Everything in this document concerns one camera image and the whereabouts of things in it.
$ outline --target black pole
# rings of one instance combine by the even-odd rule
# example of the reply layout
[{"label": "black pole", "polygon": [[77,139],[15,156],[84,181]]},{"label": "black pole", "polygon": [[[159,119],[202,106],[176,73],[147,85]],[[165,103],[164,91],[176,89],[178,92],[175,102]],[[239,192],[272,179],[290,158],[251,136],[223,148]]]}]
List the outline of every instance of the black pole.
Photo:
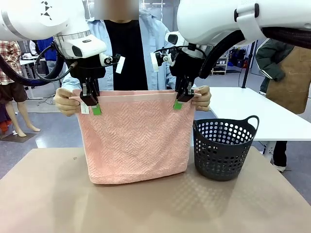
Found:
[{"label": "black pole", "polygon": [[251,67],[251,61],[252,61],[253,54],[254,54],[255,44],[256,44],[256,41],[254,41],[254,43],[252,44],[251,51],[250,51],[250,53],[248,55],[247,68],[246,68],[246,71],[245,71],[245,76],[244,76],[242,88],[246,88],[245,86],[246,86],[247,76],[248,76],[249,69]]}]

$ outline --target plaid shirt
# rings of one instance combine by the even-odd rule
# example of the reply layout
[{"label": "plaid shirt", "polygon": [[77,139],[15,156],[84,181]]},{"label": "plaid shirt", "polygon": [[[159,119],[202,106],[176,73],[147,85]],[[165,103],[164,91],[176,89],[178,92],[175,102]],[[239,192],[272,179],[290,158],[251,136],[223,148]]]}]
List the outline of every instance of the plaid shirt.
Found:
[{"label": "plaid shirt", "polygon": [[[22,75],[19,62],[21,51],[17,42],[0,40],[0,54],[17,74]],[[0,70],[0,84],[11,82],[13,81],[2,70]]]}]

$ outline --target brown shorts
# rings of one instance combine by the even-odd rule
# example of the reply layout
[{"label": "brown shorts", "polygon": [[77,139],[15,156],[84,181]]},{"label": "brown shorts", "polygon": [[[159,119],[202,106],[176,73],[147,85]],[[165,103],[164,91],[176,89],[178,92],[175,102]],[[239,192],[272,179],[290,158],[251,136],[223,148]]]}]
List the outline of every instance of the brown shorts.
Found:
[{"label": "brown shorts", "polygon": [[0,85],[0,104],[7,104],[12,100],[24,102],[28,99],[24,86],[19,83]]}]

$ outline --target white shoe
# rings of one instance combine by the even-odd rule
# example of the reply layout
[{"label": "white shoe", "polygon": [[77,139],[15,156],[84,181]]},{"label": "white shoe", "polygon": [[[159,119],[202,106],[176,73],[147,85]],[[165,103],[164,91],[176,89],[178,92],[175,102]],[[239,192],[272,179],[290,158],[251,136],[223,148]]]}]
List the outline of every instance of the white shoe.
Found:
[{"label": "white shoe", "polygon": [[285,166],[276,166],[273,164],[273,166],[276,168],[276,170],[278,170],[279,172],[284,172],[286,167]]}]

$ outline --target green jacket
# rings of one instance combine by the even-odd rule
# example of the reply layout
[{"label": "green jacket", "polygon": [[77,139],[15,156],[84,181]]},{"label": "green jacket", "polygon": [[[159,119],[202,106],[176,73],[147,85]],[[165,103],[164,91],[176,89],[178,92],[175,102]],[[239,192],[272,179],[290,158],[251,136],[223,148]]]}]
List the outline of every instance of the green jacket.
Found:
[{"label": "green jacket", "polygon": [[267,93],[269,80],[280,81],[285,77],[284,71],[279,67],[282,62],[294,49],[294,46],[267,39],[258,49],[256,60],[259,69],[266,76],[263,80],[260,91]]}]

